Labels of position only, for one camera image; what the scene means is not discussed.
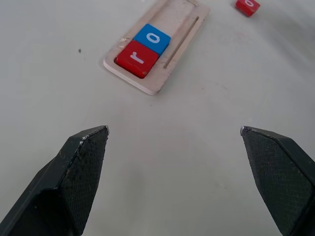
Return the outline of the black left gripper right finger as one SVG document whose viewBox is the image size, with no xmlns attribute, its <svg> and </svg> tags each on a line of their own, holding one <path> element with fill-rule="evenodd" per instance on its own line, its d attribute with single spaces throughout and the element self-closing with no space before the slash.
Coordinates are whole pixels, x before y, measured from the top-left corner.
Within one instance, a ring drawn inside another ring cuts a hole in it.
<svg viewBox="0 0 315 236">
<path fill-rule="evenodd" d="M 315 161 L 289 137 L 243 126 L 256 187 L 283 236 L 315 236 Z"/>
</svg>

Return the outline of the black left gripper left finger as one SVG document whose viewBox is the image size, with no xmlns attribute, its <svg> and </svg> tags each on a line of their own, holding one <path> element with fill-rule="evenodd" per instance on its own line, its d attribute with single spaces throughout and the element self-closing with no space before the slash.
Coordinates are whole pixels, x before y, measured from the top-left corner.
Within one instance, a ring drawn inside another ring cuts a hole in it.
<svg viewBox="0 0 315 236">
<path fill-rule="evenodd" d="M 0 236 L 82 236 L 98 189 L 109 129 L 70 136 L 0 223 Z"/>
</svg>

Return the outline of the red letter r tile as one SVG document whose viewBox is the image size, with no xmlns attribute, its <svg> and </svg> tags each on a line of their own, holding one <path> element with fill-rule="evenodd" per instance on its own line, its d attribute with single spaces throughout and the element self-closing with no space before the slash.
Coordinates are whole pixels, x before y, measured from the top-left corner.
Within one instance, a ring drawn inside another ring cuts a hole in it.
<svg viewBox="0 0 315 236">
<path fill-rule="evenodd" d="M 133 40 L 116 56 L 114 62 L 131 74 L 143 79 L 158 58 L 157 53 Z"/>
</svg>

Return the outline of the blue letter o tile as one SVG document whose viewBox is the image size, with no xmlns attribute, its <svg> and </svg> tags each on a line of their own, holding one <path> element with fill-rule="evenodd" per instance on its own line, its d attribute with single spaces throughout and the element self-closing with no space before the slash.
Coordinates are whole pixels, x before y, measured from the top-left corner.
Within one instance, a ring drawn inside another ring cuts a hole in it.
<svg viewBox="0 0 315 236">
<path fill-rule="evenodd" d="M 133 40 L 141 43 L 159 56 L 163 54 L 168 47 L 171 37 L 155 28 L 150 24 L 146 24 L 133 38 Z"/>
</svg>

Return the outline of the red letter o tile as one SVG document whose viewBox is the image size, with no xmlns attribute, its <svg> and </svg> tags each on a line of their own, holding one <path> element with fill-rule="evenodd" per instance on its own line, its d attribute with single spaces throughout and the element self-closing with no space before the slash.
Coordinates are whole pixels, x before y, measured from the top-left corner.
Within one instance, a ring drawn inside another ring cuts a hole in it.
<svg viewBox="0 0 315 236">
<path fill-rule="evenodd" d="M 245 16 L 251 17 L 260 8 L 260 4 L 255 0 L 237 0 L 235 7 Z"/>
</svg>

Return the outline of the wooden letter tray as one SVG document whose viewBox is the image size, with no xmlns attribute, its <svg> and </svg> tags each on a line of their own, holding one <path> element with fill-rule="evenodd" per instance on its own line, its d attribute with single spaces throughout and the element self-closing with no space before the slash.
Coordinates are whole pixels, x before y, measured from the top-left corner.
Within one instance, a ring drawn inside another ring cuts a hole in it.
<svg viewBox="0 0 315 236">
<path fill-rule="evenodd" d="M 209 12 L 207 5 L 196 0 L 157 0 L 106 53 L 104 67 L 143 92 L 155 95 L 164 86 Z M 114 60 L 146 24 L 164 32 L 171 40 L 147 76 L 140 79 L 117 65 Z"/>
</svg>

